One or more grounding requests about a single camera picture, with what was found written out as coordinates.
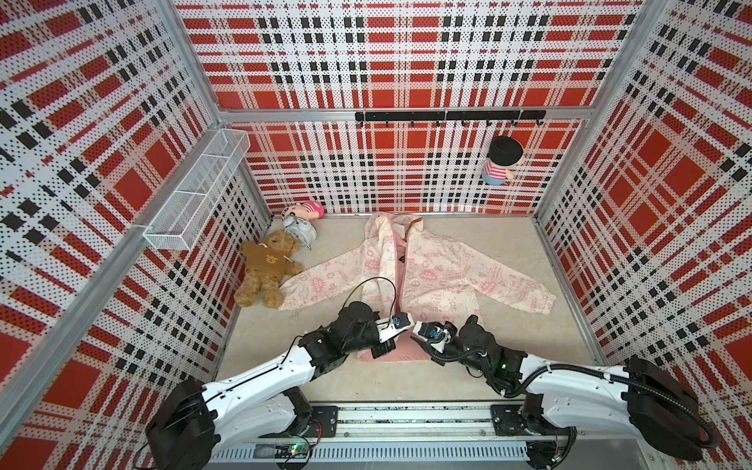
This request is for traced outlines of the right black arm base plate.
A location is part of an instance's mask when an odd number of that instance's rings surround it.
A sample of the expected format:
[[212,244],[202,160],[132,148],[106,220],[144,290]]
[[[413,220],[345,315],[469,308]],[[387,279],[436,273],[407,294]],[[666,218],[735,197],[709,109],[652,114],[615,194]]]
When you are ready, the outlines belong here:
[[544,418],[541,407],[526,403],[492,405],[491,419],[497,436],[569,436],[568,428],[553,425]]

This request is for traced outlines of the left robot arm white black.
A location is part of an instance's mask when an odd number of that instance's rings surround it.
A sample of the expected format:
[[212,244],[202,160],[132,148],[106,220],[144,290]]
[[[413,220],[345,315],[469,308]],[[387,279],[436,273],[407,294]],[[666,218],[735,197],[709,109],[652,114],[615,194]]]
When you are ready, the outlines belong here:
[[389,354],[398,336],[412,327],[408,313],[382,318],[365,303],[354,302],[269,362],[219,382],[184,380],[146,425],[154,466],[201,469],[216,454],[256,438],[303,432],[311,420],[303,385],[340,367],[352,354]]

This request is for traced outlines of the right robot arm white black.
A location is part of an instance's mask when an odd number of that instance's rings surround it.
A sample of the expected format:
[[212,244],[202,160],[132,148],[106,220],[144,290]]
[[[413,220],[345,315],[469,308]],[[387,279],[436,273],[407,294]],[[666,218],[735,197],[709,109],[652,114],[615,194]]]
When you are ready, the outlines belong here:
[[615,366],[552,362],[501,346],[475,315],[461,328],[418,323],[412,338],[433,362],[458,362],[478,370],[501,397],[524,397],[523,419],[537,433],[611,430],[686,461],[699,461],[720,444],[715,426],[701,416],[697,394],[638,356]]

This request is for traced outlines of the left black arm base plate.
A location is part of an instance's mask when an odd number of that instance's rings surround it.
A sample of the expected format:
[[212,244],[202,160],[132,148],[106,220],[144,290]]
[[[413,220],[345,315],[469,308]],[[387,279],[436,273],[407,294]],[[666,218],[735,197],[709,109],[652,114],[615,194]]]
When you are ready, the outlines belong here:
[[337,433],[339,407],[337,405],[313,405],[311,420],[303,434],[308,439],[334,438]]

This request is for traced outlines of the green circuit board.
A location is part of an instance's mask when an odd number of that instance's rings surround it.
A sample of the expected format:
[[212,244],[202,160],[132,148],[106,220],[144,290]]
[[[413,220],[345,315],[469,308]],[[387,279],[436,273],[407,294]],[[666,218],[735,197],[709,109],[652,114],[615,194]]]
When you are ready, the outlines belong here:
[[274,458],[280,460],[307,458],[309,446],[306,444],[281,444],[274,449]]

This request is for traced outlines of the aluminium front rail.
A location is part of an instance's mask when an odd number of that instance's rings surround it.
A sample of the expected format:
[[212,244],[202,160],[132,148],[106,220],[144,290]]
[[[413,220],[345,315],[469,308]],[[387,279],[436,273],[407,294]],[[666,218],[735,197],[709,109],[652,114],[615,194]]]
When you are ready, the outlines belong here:
[[[497,436],[491,406],[519,401],[318,403],[337,405],[334,438],[256,438],[216,454],[207,469],[520,468],[669,469],[644,441],[581,428],[568,437]],[[307,458],[274,458],[276,445],[306,444]]]

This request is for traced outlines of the black-haired striped doll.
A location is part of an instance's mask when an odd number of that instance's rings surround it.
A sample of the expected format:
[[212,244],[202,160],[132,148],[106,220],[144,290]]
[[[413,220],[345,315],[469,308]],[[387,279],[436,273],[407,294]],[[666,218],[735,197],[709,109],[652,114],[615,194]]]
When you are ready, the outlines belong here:
[[491,186],[503,186],[511,182],[514,174],[511,168],[523,158],[521,143],[510,136],[499,135],[490,145],[481,178]]

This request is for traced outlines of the cream pink printed jacket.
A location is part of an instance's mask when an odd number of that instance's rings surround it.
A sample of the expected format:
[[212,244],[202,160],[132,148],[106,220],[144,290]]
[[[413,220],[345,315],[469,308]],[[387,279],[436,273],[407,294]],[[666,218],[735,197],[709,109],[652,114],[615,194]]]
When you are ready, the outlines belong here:
[[417,321],[462,325],[484,295],[525,313],[551,312],[544,284],[452,237],[431,233],[419,215],[376,213],[362,244],[288,279],[284,311],[303,309],[362,288],[362,301],[382,315],[390,307]]

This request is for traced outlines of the black wall hook rail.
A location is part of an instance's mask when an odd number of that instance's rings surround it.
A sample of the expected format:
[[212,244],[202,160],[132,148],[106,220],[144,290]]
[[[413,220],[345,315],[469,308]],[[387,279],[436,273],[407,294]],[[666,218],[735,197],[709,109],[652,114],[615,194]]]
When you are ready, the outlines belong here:
[[546,110],[356,112],[357,123],[443,123],[444,121],[543,121]]

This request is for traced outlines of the brown teddy bear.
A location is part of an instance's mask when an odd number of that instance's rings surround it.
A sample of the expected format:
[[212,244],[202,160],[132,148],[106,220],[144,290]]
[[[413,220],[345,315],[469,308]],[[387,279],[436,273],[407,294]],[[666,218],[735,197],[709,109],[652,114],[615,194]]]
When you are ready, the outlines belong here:
[[260,243],[243,242],[240,254],[245,258],[245,276],[234,294],[235,302],[252,307],[260,297],[268,309],[279,309],[285,301],[281,284],[303,271],[292,260],[300,249],[301,243],[285,231],[272,232]]

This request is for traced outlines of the pink plush doll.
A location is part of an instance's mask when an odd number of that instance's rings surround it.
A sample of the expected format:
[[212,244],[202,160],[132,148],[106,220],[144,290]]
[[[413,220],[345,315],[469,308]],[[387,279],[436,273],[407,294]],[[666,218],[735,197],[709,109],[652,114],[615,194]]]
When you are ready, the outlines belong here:
[[321,219],[323,215],[325,215],[323,205],[315,200],[290,206],[282,213],[282,217],[297,217],[305,221],[315,221],[316,219]]

